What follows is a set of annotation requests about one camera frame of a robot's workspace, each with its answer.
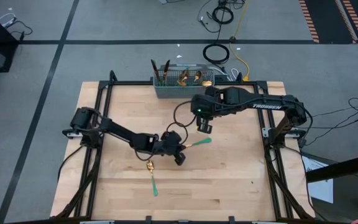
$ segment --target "yellow cable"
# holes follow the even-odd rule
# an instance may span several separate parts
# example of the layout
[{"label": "yellow cable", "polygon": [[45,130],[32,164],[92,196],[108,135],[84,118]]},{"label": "yellow cable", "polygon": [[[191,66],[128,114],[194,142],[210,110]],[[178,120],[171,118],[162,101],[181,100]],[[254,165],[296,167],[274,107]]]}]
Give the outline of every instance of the yellow cable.
[{"label": "yellow cable", "polygon": [[[241,26],[241,22],[242,22],[242,19],[244,18],[245,14],[246,14],[246,10],[248,8],[248,3],[249,1],[246,2],[245,6],[242,8],[242,13],[241,13],[241,17],[240,17],[240,21],[237,25],[237,29],[236,29],[236,32],[234,33],[234,37],[236,38],[237,37],[237,33],[239,32],[240,30],[240,26]],[[243,81],[249,81],[249,66],[248,66],[248,63],[246,61],[244,61],[243,59],[241,59],[232,49],[231,47],[231,43],[229,43],[229,48],[231,50],[231,52],[234,54],[234,56],[236,56],[236,58],[242,62],[244,65],[246,65],[247,67],[247,74],[245,75],[245,77],[242,79]]]}]

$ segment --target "power cord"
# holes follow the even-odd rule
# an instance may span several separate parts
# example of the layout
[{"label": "power cord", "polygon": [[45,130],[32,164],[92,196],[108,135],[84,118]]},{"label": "power cord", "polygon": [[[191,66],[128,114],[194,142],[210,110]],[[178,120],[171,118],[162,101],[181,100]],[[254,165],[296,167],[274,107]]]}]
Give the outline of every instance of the power cord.
[{"label": "power cord", "polygon": [[[302,152],[301,150],[298,151],[296,149],[293,149],[293,148],[290,148],[290,147],[287,147],[287,146],[284,146],[284,147],[289,149],[289,150],[292,150],[294,152],[297,152],[297,153],[301,154],[302,156],[306,156],[306,157],[309,157],[309,158],[318,158],[318,159],[321,159],[321,160],[332,162],[333,164],[339,163],[338,161],[335,161],[335,160],[332,160],[332,159],[324,158],[324,157],[321,157],[321,156],[316,156],[316,155],[313,155],[313,154],[310,154],[310,153],[307,153],[307,152]],[[317,162],[320,165],[320,168],[325,166],[325,164],[321,163],[320,161],[316,161],[316,160],[314,160],[314,161]]]},{"label": "power cord", "polygon": [[17,24],[17,23],[22,24],[25,28],[29,29],[30,32],[25,33],[24,31],[22,31],[22,32],[12,31],[12,32],[10,32],[10,34],[18,33],[18,34],[22,34],[23,36],[25,36],[25,35],[31,35],[31,34],[33,33],[33,30],[31,29],[31,27],[25,25],[24,22],[22,22],[22,21],[15,21],[15,22],[13,22],[9,27],[11,27],[11,26],[13,26],[14,24]]},{"label": "power cord", "polygon": [[[187,139],[188,139],[189,133],[188,133],[188,131],[187,131],[187,127],[189,127],[190,125],[192,125],[192,124],[194,123],[194,121],[196,120],[196,116],[194,116],[193,119],[192,119],[192,120],[190,121],[190,123],[188,123],[188,124],[183,124],[183,123],[178,122],[178,120],[177,120],[177,110],[179,109],[180,106],[185,105],[185,104],[187,104],[187,103],[191,103],[191,100],[182,102],[182,103],[178,104],[178,105],[175,107],[175,109],[173,110],[173,120],[174,120],[174,122],[170,123],[170,124],[167,126],[167,129],[166,129],[166,132],[168,132],[169,128],[170,128],[172,125],[175,124],[175,125],[177,125],[177,126],[183,128],[183,129],[185,130],[185,132],[186,132],[186,137],[185,137],[185,139],[180,143],[181,145],[183,145],[183,144],[187,141]],[[151,158],[155,155],[155,152],[152,151],[152,152],[151,152],[151,155],[150,155],[148,158],[146,158],[146,159],[140,158],[137,151],[135,151],[135,155],[136,155],[136,157],[137,157],[139,160],[141,160],[141,161],[147,161],[147,160],[151,159]]]},{"label": "power cord", "polygon": [[[222,72],[226,73],[226,71],[224,70],[224,67],[220,67],[219,65],[222,65],[222,64],[226,63],[226,62],[229,60],[230,52],[229,52],[229,49],[228,49],[225,45],[217,44],[217,42],[218,42],[218,40],[219,40],[219,36],[221,35],[222,25],[223,25],[223,24],[229,24],[230,22],[232,22],[232,21],[233,21],[233,18],[234,18],[234,15],[233,15],[233,12],[232,12],[229,8],[227,8],[226,6],[224,6],[224,5],[226,5],[226,3],[222,4],[222,2],[219,2],[219,6],[214,9],[212,15],[207,12],[208,17],[219,24],[219,30],[218,30],[218,38],[215,40],[215,43],[209,44],[209,45],[207,45],[207,46],[204,48],[204,50],[203,50],[203,57],[204,57],[205,60],[207,60],[208,62],[210,62],[210,63],[212,63],[213,65],[215,65],[215,66],[217,66],[218,68],[220,68],[220,69],[222,70]],[[216,14],[217,14],[218,11],[220,11],[220,10],[223,11],[221,20],[219,20],[219,19],[216,17]],[[225,12],[229,12],[230,15],[231,15],[231,18],[228,19],[228,20],[226,20],[226,21],[223,21]],[[206,51],[207,51],[209,48],[211,48],[211,47],[220,47],[220,48],[222,48],[223,50],[225,50],[226,56],[225,56],[223,59],[220,59],[220,60],[210,59],[210,58],[206,55]]]},{"label": "power cord", "polygon": [[302,153],[301,153],[300,151],[297,151],[297,150],[292,149],[292,148],[290,148],[290,147],[286,147],[286,146],[284,146],[284,147],[287,148],[287,149],[290,149],[290,150],[292,150],[292,151],[295,151],[295,152],[299,153],[299,155],[301,156],[301,161],[302,161],[302,165],[303,165],[303,170],[304,170],[304,172],[305,172],[306,193],[308,194],[308,202],[309,202],[309,205],[310,205],[311,209],[313,209],[313,211],[314,211],[317,215],[319,215],[324,221],[327,221],[327,219],[326,219],[324,216],[322,216],[322,214],[320,214],[319,212],[317,212],[316,209],[314,208],[314,206],[311,204],[310,194],[309,194],[308,180],[307,180],[307,177],[306,177],[306,166],[305,166],[305,162],[303,162],[303,159],[302,159]]},{"label": "power cord", "polygon": [[[347,102],[347,103],[351,106],[352,109],[354,109],[354,110],[357,111],[356,113],[350,115],[349,117],[347,117],[345,120],[341,121],[340,123],[338,123],[338,124],[335,125],[334,127],[309,127],[308,129],[310,129],[310,128],[314,128],[314,129],[328,129],[328,131],[326,131],[326,132],[325,132],[324,134],[322,134],[322,135],[319,135],[319,136],[315,137],[310,143],[305,144],[305,146],[309,146],[309,145],[313,144],[315,141],[317,141],[317,139],[319,139],[319,138],[321,138],[321,137],[327,135],[328,133],[330,133],[330,132],[331,132],[332,130],[334,130],[334,129],[345,128],[346,126],[349,126],[349,125],[351,125],[351,124],[357,123],[357,122],[358,122],[358,119],[356,119],[355,121],[352,121],[352,122],[350,122],[350,123],[347,123],[347,124],[344,124],[344,125],[340,126],[341,124],[345,123],[345,122],[348,121],[350,118],[352,118],[353,116],[355,116],[355,115],[358,114],[358,106],[356,107],[356,106],[352,105],[352,103],[351,103],[352,100],[358,100],[358,98],[350,98],[350,99],[348,100],[348,102]],[[339,111],[343,111],[343,110],[347,110],[347,109],[336,110],[336,111],[328,112],[328,113],[325,113],[325,114],[333,114],[333,113],[336,113],[336,112],[339,112]]]},{"label": "power cord", "polygon": [[67,160],[71,157],[74,156],[77,152],[80,151],[80,149],[82,149],[83,146],[80,146],[78,149],[76,149],[74,152],[72,152],[69,156],[67,156],[67,158],[62,162],[62,164],[59,167],[59,171],[57,173],[57,181],[59,181],[60,178],[60,173],[62,171],[63,166],[65,165],[65,163],[67,162]]},{"label": "power cord", "polygon": [[246,0],[240,0],[240,2],[238,0],[232,0],[232,1],[226,1],[229,4],[229,7],[231,4],[233,4],[233,8],[234,9],[241,9],[244,4],[246,3]]},{"label": "power cord", "polygon": [[4,24],[1,24],[4,28],[8,28],[10,27],[11,25],[13,25],[13,23],[15,22],[16,20],[16,15],[14,13],[7,13],[3,16],[0,17],[0,20],[6,16],[9,16],[9,15],[12,15],[12,19],[10,19],[9,21],[5,22]]},{"label": "power cord", "polygon": [[208,27],[206,27],[206,25],[207,25],[208,23],[204,23],[204,22],[203,22],[204,17],[203,17],[203,16],[200,17],[200,14],[201,14],[201,11],[203,10],[203,8],[204,8],[208,3],[210,3],[210,2],[211,2],[211,0],[208,0],[206,3],[203,4],[203,6],[201,7],[201,9],[199,9],[198,14],[197,14],[197,20],[198,20],[198,22],[200,22],[200,23],[203,25],[203,27],[204,27],[208,32],[210,32],[210,33],[217,33],[217,32],[220,31],[220,29],[219,29],[219,30],[216,30],[216,31],[211,31],[211,30],[209,30]]},{"label": "power cord", "polygon": [[242,62],[242,63],[246,66],[246,68],[247,68],[247,73],[246,73],[246,75],[244,76],[244,78],[242,79],[242,80],[245,81],[245,82],[246,82],[246,81],[249,81],[249,73],[250,73],[249,65],[248,65],[248,63],[247,63],[245,60],[241,59],[240,56],[238,56],[238,55],[235,53],[235,51],[234,51],[233,48],[232,48],[232,43],[234,43],[234,42],[236,41],[237,34],[238,34],[239,30],[240,30],[241,22],[242,22],[242,20],[243,20],[245,14],[246,14],[246,11],[247,11],[247,9],[248,9],[248,3],[249,3],[249,2],[245,3],[245,6],[244,6],[243,9],[242,9],[241,17],[240,17],[239,23],[238,23],[238,25],[237,25],[236,32],[234,33],[234,36],[232,36],[232,37],[229,39],[229,40],[230,40],[230,42],[229,42],[230,51],[232,52],[232,54],[234,54],[234,56],[236,57],[236,59],[238,59],[240,62]]}]

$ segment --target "white paper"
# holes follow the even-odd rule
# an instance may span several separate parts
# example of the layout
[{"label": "white paper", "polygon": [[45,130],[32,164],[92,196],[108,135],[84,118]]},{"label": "white paper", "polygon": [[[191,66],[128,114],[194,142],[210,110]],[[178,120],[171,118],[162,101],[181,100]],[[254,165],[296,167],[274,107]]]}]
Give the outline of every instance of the white paper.
[{"label": "white paper", "polygon": [[[303,162],[305,163],[306,171],[311,171],[327,166],[322,162],[309,159],[302,156]],[[334,182],[332,179],[322,180],[319,182],[313,182],[308,184],[310,197],[314,197],[325,202],[334,203]]]}]

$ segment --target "white cable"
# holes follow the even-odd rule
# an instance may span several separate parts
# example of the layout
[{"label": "white cable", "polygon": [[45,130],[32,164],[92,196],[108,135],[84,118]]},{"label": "white cable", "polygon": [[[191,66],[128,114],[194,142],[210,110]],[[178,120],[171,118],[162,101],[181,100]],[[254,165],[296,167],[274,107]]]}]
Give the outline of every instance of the white cable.
[{"label": "white cable", "polygon": [[6,23],[2,24],[3,27],[7,27],[7,26],[11,25],[11,24],[16,20],[16,15],[15,15],[14,13],[12,13],[12,12],[7,13],[7,14],[1,16],[1,17],[0,17],[0,20],[1,20],[3,17],[6,17],[6,16],[8,16],[8,15],[12,15],[13,18],[12,18],[10,21],[7,21]]},{"label": "white cable", "polygon": [[208,67],[208,68],[218,71],[220,74],[227,76],[227,79],[228,79],[229,81],[233,81],[232,78],[230,77],[230,75],[228,75],[228,74],[222,72],[220,69],[215,68],[215,67]]},{"label": "white cable", "polygon": [[232,68],[231,69],[231,75],[233,76],[234,80],[236,80],[237,76],[239,75],[239,71],[237,69],[235,69],[235,68]]}]

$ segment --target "orange striped tape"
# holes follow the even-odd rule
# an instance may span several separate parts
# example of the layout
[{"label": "orange striped tape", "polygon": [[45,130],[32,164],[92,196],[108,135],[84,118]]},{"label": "orange striped tape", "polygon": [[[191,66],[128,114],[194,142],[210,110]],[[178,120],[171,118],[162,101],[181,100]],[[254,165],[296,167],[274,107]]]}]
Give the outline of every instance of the orange striped tape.
[{"label": "orange striped tape", "polygon": [[352,6],[352,3],[350,2],[350,0],[343,0],[343,3],[345,5],[345,8],[347,10],[347,12],[349,13],[353,23],[356,25],[356,29],[358,31],[358,16]]},{"label": "orange striped tape", "polygon": [[339,6],[338,2],[336,0],[334,0],[335,4],[336,4],[336,7],[338,8],[339,12],[341,13],[341,16],[342,16],[342,19],[343,21],[345,22],[345,25],[347,27],[347,31],[349,31],[349,33],[351,34],[352,36],[352,43],[355,44],[357,42],[357,37],[354,35],[353,31],[352,31],[352,28],[351,28],[351,25],[347,22],[347,19],[346,19],[346,15],[344,14],[344,12],[341,10],[341,7]]},{"label": "orange striped tape", "polygon": [[314,42],[320,43],[318,34],[316,32],[316,28],[314,28],[314,24],[313,24],[313,21],[311,20],[309,9],[308,9],[308,6],[306,5],[305,0],[299,0],[299,5],[301,6],[303,16],[305,17],[306,23],[309,27],[311,38],[313,39]]}]

